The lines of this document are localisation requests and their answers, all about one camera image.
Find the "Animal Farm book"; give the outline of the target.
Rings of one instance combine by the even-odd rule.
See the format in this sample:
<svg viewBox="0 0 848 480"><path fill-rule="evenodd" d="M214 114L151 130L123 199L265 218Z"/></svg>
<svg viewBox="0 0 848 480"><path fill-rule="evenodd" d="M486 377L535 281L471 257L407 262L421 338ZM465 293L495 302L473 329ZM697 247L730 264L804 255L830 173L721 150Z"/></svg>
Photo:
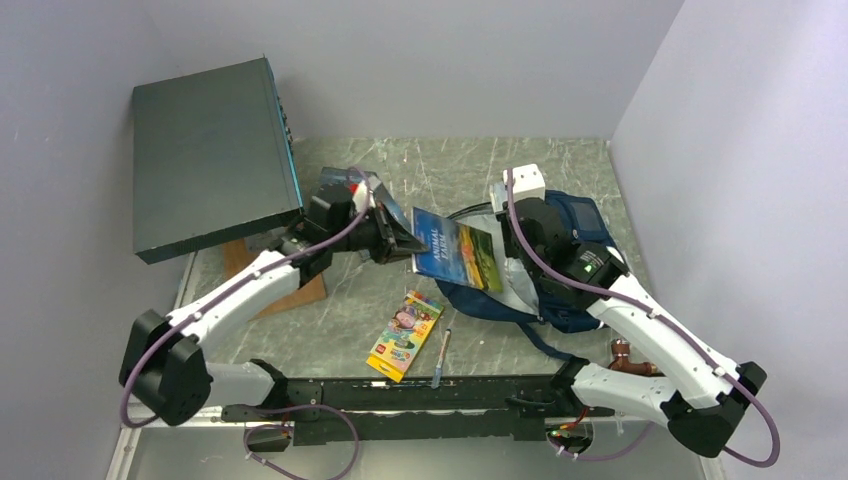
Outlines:
<svg viewBox="0 0 848 480"><path fill-rule="evenodd" d="M412 209L411 225L427 247L412 256L414 273L482 291L503 290L489 232L418 207Z"/></svg>

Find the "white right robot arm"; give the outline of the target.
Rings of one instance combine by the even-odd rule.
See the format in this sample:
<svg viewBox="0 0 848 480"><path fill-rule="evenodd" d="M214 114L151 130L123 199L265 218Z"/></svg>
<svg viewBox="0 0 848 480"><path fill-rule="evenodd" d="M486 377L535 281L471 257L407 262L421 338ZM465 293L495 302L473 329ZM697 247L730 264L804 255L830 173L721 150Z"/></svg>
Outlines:
<svg viewBox="0 0 848 480"><path fill-rule="evenodd" d="M560 208L540 198L504 203L507 254L537 289L613 328L658 367L649 378L572 357L551 380L557 411L609 408L666 428L688 450L714 458L728 442L767 374L737 363L683 327L642 287L609 240L578 238Z"/></svg>

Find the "navy blue student backpack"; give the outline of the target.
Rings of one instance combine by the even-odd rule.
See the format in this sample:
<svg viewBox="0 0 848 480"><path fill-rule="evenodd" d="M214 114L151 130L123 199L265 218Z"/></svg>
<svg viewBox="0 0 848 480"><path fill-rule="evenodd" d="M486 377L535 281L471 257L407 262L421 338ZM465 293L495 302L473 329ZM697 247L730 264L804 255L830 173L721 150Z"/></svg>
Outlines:
<svg viewBox="0 0 848 480"><path fill-rule="evenodd" d="M575 285L608 289L619 274L629 269L624 260L614 259L607 251L617 245L594 200L555 190L546 191L543 200L561 211L563 222L570 228L570 247L556 259L540 258L527 243L517 215L510 213L513 231L528 256L525 259L506 256L512 264L503 268L501 278L505 280L511 274L510 286L496 293L440 280L436 285L459 312L478 319L513 323L543 354L569 361L572 355L546 343L535 326L545 324L566 334L601 329L603 323L588 313L589 305L600 297ZM501 238L496 243L504 247L502 219L513 207L495 214L491 208L478 204L449 218L498 221Z"/></svg>

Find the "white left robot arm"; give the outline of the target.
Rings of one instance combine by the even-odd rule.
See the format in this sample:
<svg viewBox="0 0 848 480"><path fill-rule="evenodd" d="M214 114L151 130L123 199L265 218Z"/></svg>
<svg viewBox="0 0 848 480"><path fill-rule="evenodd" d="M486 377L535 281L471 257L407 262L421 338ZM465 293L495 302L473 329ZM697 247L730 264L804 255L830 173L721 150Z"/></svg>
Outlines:
<svg viewBox="0 0 848 480"><path fill-rule="evenodd" d="M131 428L146 424L131 419L131 399L169 426L185 423L206 407L229 405L241 405L264 420L279 417L291 406L282 372L263 360L210 363L206 349L304 287L337 252L365 251L374 263L386 264L427 249L367 182L319 187L308 207L243 270L188 305L166 315L148 310L134 320L119 371L122 423Z"/></svg>

